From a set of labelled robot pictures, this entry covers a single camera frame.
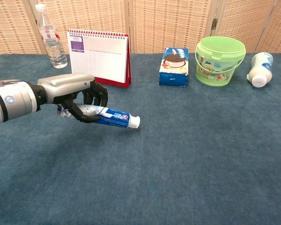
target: robotic hand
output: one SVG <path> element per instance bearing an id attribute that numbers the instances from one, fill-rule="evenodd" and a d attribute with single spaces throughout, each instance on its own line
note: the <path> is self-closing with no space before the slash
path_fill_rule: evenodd
<path id="1" fill-rule="evenodd" d="M 40 105 L 61 105 L 79 121 L 91 123 L 99 116 L 86 116 L 74 103 L 80 92 L 84 104 L 107 106 L 107 89 L 90 74 L 64 74 L 42 78 L 33 85 L 26 81 L 0 81 L 0 123 L 39 111 Z"/>

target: bottle cap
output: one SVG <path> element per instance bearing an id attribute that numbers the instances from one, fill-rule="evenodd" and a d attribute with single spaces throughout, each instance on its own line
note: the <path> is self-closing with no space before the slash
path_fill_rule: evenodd
<path id="1" fill-rule="evenodd" d="M 252 84 L 256 88 L 261 88 L 267 83 L 267 78 L 264 74 L 257 74 L 252 79 Z"/>
<path id="2" fill-rule="evenodd" d="M 46 11 L 46 5 L 43 3 L 35 5 L 37 12 L 44 12 Z"/>
<path id="3" fill-rule="evenodd" d="M 130 122 L 128 127 L 129 128 L 138 128 L 140 125 L 141 119 L 139 116 L 134 117 L 134 116 L 130 116 Z"/>

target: table surface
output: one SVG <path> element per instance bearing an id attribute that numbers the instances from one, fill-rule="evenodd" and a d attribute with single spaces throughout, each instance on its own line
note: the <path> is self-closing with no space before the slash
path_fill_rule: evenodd
<path id="1" fill-rule="evenodd" d="M 210 87 L 190 54 L 181 88 L 158 85 L 162 54 L 132 54 L 131 86 L 106 87 L 138 129 L 55 105 L 1 123 L 0 224 L 281 224 L 281 54 L 260 89 L 246 80 L 253 55 Z M 46 55 L 0 55 L 0 79 L 66 73 Z"/>

